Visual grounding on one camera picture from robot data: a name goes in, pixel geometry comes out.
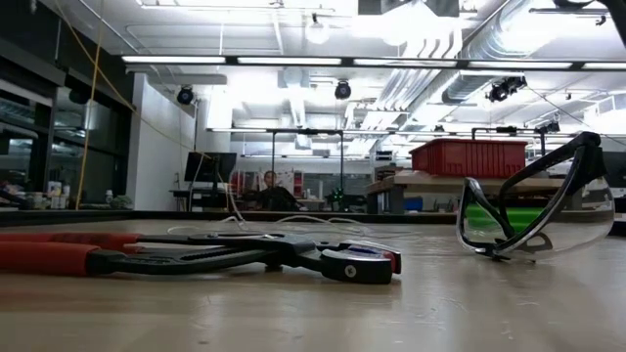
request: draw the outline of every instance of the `fluorescent light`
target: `fluorescent light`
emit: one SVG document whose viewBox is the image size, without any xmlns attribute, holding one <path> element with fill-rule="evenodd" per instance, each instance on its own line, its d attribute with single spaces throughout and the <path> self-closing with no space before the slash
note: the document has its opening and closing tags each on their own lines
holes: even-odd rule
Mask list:
<svg viewBox="0 0 626 352">
<path fill-rule="evenodd" d="M 379 131 L 379 130 L 347 130 L 343 131 L 343 134 L 358 134 L 358 135 L 388 135 L 392 131 Z"/>
<path fill-rule="evenodd" d="M 208 132 L 231 132 L 231 133 L 266 133 L 265 128 L 207 128 Z"/>
<path fill-rule="evenodd" d="M 454 60 L 407 60 L 407 59 L 354 59 L 357 66 L 435 66 L 435 67 L 454 67 L 457 62 Z"/>
<path fill-rule="evenodd" d="M 254 158 L 272 158 L 271 155 L 269 154 L 243 154 L 242 157 L 254 157 Z M 322 155 L 302 155 L 302 154 L 296 154 L 296 155 L 285 155 L 285 154 L 275 154 L 274 158 L 331 158 L 331 159 L 341 159 L 340 155 L 329 155 L 329 156 L 322 156 Z M 344 155 L 343 159 L 349 159 L 349 160 L 366 160 L 368 159 L 368 156 L 363 157 L 362 155 Z"/>
<path fill-rule="evenodd" d="M 226 58 L 224 57 L 203 57 L 203 56 L 140 56 L 140 55 L 127 55 L 122 56 L 127 64 L 165 64 L 165 65 L 178 65 L 178 64 L 225 64 Z"/>
<path fill-rule="evenodd" d="M 626 69 L 626 63 L 586 63 L 583 69 Z"/>
<path fill-rule="evenodd" d="M 450 132 L 425 132 L 425 131 L 398 131 L 395 134 L 400 136 L 449 136 Z"/>
<path fill-rule="evenodd" d="M 524 72 L 520 71 L 498 71 L 498 70 L 460 70 L 461 76 L 475 75 L 475 76 L 502 76 L 502 77 L 523 77 Z"/>
<path fill-rule="evenodd" d="M 338 66 L 338 58 L 286 58 L 286 57 L 241 57 L 237 62 L 242 65 L 302 65 L 302 66 Z"/>
<path fill-rule="evenodd" d="M 146 10 L 182 10 L 182 11 L 251 11 L 251 12 L 278 12 L 278 13 L 316 13 L 318 15 L 333 15 L 335 9 L 329 8 L 288 8 L 271 6 L 176 6 L 176 5 L 144 5 L 141 0 L 135 0 Z"/>
<path fill-rule="evenodd" d="M 509 69 L 525 69 L 525 68 L 570 68 L 572 63 L 557 62 L 524 62 L 524 61 L 472 61 L 469 67 L 474 68 L 509 68 Z"/>
</svg>

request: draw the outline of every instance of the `cable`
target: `cable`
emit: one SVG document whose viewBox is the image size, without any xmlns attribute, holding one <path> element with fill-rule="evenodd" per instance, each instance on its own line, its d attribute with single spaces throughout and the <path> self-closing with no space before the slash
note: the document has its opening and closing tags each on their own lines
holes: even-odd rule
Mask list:
<svg viewBox="0 0 626 352">
<path fill-rule="evenodd" d="M 94 74 L 91 82 L 91 96 L 89 98 L 89 113 L 87 113 L 87 118 L 85 119 L 86 129 L 85 132 L 85 144 L 83 146 L 83 154 L 82 154 L 82 164 L 80 166 L 80 180 L 78 181 L 78 195 L 76 196 L 76 207 L 75 210 L 80 208 L 80 198 L 82 194 L 82 186 L 85 181 L 85 166 L 87 165 L 87 153 L 89 152 L 89 135 L 91 128 L 89 128 L 89 121 L 91 120 L 91 114 L 93 113 L 94 108 L 94 98 L 96 97 L 96 81 L 98 80 L 98 63 L 100 62 L 100 49 L 102 47 L 102 24 L 103 18 L 105 14 L 105 0 L 100 0 L 100 23 L 98 24 L 98 45 L 96 46 L 96 60 L 94 61 Z"/>
<path fill-rule="evenodd" d="M 541 94 L 540 94 L 539 92 L 537 92 L 536 90 L 534 90 L 534 89 L 530 88 L 529 86 L 526 86 L 526 88 L 528 88 L 531 92 L 535 93 L 535 94 L 536 94 L 539 98 L 541 98 L 541 99 L 543 99 L 544 101 L 546 101 L 546 103 L 550 104 L 550 105 L 551 105 L 551 106 L 553 106 L 555 109 L 557 109 L 557 110 L 559 110 L 559 111 L 561 111 L 561 112 L 565 113 L 567 116 L 569 116 L 569 117 L 573 118 L 574 120 L 578 121 L 580 124 L 583 124 L 583 125 L 585 125 L 585 126 L 587 126 L 587 127 L 589 127 L 589 128 L 592 128 L 592 129 L 594 128 L 593 126 L 591 126 L 591 125 L 589 125 L 589 124 L 585 123 L 585 121 L 581 120 L 581 119 L 580 119 L 580 118 L 578 118 L 578 117 L 575 117 L 574 115 L 572 115 L 571 113 L 567 112 L 566 110 L 564 110 L 564 109 L 563 109 L 563 108 L 561 108 L 560 106 L 558 106 L 558 105 L 556 105 L 555 103 L 551 102 L 550 100 L 548 100 L 548 98 L 546 98 L 545 96 L 541 95 Z M 620 145 L 622 145 L 622 146 L 626 147 L 626 144 L 625 144 L 625 143 L 620 142 L 619 140 L 617 140 L 617 139 L 615 139 L 615 138 L 613 138 L 613 137 L 611 137 L 611 136 L 609 136 L 609 135 L 607 135 L 607 134 L 600 133 L 600 135 L 601 135 L 601 136 L 603 136 L 603 137 L 607 137 L 609 140 L 611 140 L 611 141 L 613 141 L 613 142 L 615 142 L 615 143 L 617 143 L 617 144 L 620 144 Z"/>
</svg>

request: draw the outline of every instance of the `person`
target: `person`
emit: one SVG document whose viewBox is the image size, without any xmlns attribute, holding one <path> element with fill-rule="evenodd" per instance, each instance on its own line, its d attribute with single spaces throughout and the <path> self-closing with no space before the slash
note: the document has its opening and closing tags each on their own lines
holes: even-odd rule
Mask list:
<svg viewBox="0 0 626 352">
<path fill-rule="evenodd" d="M 298 211 L 300 206 L 295 197 L 284 187 L 276 185 L 276 172 L 267 171 L 263 175 L 267 189 L 257 200 L 257 208 L 271 211 Z"/>
</svg>

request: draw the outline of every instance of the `red plastic bin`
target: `red plastic bin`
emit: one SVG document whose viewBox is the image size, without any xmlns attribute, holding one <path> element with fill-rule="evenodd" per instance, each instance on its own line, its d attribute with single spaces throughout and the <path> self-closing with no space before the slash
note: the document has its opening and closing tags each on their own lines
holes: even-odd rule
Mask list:
<svg viewBox="0 0 626 352">
<path fill-rule="evenodd" d="M 525 166 L 526 142 L 435 139 L 411 151 L 413 170 L 431 175 L 509 178 Z"/>
</svg>

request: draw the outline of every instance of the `safety glasses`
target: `safety glasses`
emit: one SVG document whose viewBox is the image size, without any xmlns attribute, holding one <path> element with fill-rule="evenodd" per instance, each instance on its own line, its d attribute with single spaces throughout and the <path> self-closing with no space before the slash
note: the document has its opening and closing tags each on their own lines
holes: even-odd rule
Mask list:
<svg viewBox="0 0 626 352">
<path fill-rule="evenodd" d="M 505 181 L 490 201 L 478 181 L 466 178 L 457 216 L 463 246 L 492 258 L 542 259 L 594 243 L 608 234 L 614 219 L 613 197 L 604 180 L 601 138 L 583 132 Z M 557 189 L 522 194 L 515 185 L 572 159 Z M 507 207 L 520 198 L 544 207 Z"/>
</svg>

